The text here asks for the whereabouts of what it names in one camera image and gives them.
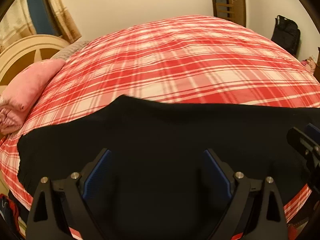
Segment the black pants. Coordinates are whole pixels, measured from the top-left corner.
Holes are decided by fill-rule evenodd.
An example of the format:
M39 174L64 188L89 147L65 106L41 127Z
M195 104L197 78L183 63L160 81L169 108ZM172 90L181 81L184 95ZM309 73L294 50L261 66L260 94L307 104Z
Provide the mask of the black pants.
M202 156L212 149L234 172L272 177L284 205L309 186L306 160L288 131L319 128L319 109L169 104L122 95L65 124L18 140L18 179L34 197L43 177L64 180L104 148L97 193L86 201L107 239L210 239L227 209Z

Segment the black bag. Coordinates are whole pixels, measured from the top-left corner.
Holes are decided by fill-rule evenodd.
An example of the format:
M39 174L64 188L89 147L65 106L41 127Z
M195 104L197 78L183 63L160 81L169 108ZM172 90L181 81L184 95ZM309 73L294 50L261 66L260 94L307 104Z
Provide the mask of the black bag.
M297 55L300 42L300 30L298 25L291 19L278 15L276 18L271 41L285 49L293 56Z

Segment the pink pillow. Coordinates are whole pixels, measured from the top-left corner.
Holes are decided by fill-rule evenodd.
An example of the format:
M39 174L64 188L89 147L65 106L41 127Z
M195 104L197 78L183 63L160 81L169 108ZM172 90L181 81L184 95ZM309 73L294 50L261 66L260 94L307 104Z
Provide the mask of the pink pillow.
M15 76L1 93L1 134L19 130L51 79L65 65L63 59L31 64Z

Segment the red plaid bed cover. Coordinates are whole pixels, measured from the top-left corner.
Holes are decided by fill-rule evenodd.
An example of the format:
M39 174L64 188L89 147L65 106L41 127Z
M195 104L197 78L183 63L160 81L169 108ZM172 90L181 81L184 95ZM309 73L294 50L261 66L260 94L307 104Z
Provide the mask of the red plaid bed cover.
M318 107L319 83L272 41L209 16L137 25L93 40L44 90L21 130L1 142L4 179L20 205L21 135L90 114L126 94L159 102Z

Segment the grey pillow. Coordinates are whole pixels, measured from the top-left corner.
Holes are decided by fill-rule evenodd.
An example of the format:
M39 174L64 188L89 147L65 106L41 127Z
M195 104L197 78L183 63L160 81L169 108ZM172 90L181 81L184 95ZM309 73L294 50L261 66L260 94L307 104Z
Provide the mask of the grey pillow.
M66 61L70 58L74 53L84 48L89 44L89 41L76 41L73 44L67 46L66 48L61 49L56 54L54 54L51 59L62 59Z

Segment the cream wooden headboard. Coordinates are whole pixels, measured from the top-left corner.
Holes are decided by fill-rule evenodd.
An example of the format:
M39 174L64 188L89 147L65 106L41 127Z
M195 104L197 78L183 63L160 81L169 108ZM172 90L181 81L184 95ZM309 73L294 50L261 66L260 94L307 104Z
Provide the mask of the cream wooden headboard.
M1 52L1 92L29 65L51 58L69 45L60 37L40 34L22 38L8 46Z

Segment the brown wooden door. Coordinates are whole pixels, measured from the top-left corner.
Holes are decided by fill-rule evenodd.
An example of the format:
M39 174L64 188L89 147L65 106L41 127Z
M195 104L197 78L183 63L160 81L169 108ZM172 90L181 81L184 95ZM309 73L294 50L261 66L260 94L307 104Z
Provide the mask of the brown wooden door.
M215 17L246 26L246 0L212 0Z

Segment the blue window pane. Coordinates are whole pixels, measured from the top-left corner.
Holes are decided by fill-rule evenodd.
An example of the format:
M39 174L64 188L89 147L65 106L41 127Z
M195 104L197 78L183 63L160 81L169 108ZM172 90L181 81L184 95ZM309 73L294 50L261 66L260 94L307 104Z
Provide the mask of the blue window pane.
M43 0L27 0L29 14L37 34L57 35Z

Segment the beige patterned curtain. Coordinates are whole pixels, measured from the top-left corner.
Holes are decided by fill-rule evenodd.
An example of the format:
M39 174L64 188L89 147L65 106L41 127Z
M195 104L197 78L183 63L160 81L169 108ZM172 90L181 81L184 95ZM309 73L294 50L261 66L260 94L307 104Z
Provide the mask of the beige patterned curtain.
M74 20L62 0L43 0L57 36L69 43L81 37ZM36 35L27 0L1 0L1 51L14 42Z

